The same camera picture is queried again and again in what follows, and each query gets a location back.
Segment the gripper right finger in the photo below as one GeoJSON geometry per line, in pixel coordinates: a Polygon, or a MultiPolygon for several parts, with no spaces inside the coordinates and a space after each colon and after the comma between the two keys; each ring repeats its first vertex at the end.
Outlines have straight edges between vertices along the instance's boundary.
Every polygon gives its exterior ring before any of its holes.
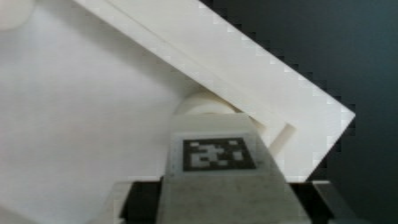
{"type": "Polygon", "coordinates": [[[327,180],[290,184],[311,224],[363,224],[341,194],[327,180]]]}

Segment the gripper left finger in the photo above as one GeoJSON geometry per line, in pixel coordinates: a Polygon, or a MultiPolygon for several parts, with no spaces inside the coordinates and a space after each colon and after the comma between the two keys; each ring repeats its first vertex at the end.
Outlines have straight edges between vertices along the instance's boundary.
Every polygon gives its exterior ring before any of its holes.
{"type": "Polygon", "coordinates": [[[110,190],[96,224],[155,224],[162,181],[119,182],[110,190]]]}

